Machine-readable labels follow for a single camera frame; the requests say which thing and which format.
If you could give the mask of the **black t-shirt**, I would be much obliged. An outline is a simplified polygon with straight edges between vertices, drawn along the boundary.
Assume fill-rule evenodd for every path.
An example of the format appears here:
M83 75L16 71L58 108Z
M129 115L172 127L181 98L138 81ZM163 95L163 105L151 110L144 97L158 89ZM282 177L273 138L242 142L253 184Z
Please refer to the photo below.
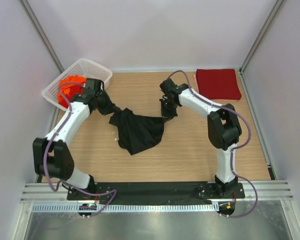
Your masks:
M134 114L132 110L120 109L115 106L111 109L113 115L109 124L118 130L118 145L135 155L158 145L163 137L165 123L172 118L154 117Z

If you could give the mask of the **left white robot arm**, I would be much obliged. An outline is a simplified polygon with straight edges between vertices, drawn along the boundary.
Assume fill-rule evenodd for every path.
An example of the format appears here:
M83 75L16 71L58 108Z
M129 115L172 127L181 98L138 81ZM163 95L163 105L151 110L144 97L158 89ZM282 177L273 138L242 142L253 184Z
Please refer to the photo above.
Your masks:
M98 196L94 178L75 168L69 146L93 111L107 115L115 112L117 107L105 91L102 80L87 78L79 86L79 93L68 102L68 109L57 125L45 137L33 141L34 171L48 181L58 179L60 184L77 190L83 199L91 200Z

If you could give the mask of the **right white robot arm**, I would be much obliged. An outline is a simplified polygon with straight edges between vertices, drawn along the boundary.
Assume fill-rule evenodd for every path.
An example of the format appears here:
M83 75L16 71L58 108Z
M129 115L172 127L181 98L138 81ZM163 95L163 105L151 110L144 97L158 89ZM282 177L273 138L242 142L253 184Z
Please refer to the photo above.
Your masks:
M235 174L235 147L242 129L235 108L231 104L221 105L199 96L187 84L177 85L171 78L160 84L163 92L161 115L166 119L177 116L177 107L187 107L207 120L210 143L217 149L217 172L214 177L215 192L221 198L231 195L238 184Z

